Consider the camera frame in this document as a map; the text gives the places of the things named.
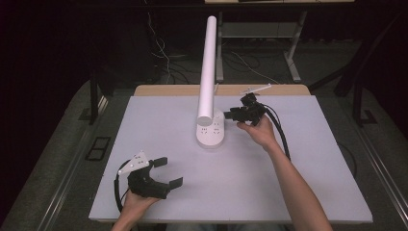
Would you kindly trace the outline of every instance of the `forearm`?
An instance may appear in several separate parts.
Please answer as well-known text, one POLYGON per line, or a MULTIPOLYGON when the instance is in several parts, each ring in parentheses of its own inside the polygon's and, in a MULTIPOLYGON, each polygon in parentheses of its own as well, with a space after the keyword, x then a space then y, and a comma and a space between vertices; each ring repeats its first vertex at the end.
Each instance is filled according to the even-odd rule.
POLYGON ((112 231, 129 231, 135 226, 135 224, 135 222, 128 218, 119 218, 112 227, 112 231))
POLYGON ((282 194, 296 230, 332 230, 312 189, 276 142, 264 147, 273 161, 282 194))

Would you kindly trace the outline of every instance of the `white tube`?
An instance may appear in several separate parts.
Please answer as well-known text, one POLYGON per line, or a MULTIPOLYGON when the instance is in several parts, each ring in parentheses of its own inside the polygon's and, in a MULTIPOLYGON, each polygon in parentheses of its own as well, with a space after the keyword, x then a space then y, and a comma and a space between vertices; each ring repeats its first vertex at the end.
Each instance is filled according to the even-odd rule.
POLYGON ((198 99, 197 124, 200 126, 210 126, 213 123, 216 44, 217 19, 214 16, 209 16, 201 69, 200 97, 198 99))

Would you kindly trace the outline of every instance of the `table leg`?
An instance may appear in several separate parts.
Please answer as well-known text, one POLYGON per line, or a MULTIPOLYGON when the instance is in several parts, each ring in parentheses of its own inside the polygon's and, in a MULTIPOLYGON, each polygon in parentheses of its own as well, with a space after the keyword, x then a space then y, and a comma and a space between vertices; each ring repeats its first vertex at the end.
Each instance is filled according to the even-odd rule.
POLYGON ((299 83, 301 79, 300 79, 299 73, 297 72, 296 66, 294 65, 294 62, 293 62, 293 54, 294 54, 294 50, 296 49, 297 43, 299 42, 300 33, 302 32, 302 29, 303 29, 303 24, 306 19, 306 14, 307 12, 302 12, 302 14, 300 15, 299 21, 297 22, 296 28, 294 29, 291 48, 289 49, 289 51, 286 51, 284 53, 286 64, 288 65, 289 71, 291 72, 293 81, 295 83, 299 83))

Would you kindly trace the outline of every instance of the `person's left hand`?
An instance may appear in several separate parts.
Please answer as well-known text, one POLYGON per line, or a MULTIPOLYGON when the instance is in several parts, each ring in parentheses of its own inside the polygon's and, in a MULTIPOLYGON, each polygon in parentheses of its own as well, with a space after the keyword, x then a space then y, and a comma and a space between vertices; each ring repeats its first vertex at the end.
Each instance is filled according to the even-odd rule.
POLYGON ((144 215, 144 212, 159 200, 160 198, 142 197, 130 191, 127 192, 122 212, 112 230, 130 230, 144 215))

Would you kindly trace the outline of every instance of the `person's right hand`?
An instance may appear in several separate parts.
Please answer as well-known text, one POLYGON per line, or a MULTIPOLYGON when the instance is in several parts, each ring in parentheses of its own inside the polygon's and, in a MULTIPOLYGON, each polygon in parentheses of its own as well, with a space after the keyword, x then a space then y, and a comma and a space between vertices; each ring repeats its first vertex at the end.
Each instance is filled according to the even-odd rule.
POLYGON ((159 201, 159 198, 142 197, 138 194, 128 191, 126 193, 125 204, 119 219, 115 223, 112 231, 128 231, 136 225, 137 221, 143 217, 144 212, 154 203, 159 201))
POLYGON ((261 120, 256 126, 248 125, 244 122, 238 122, 237 126, 246 131, 249 136, 265 150, 267 150, 270 145, 277 144, 272 123, 266 115, 261 117, 261 120))

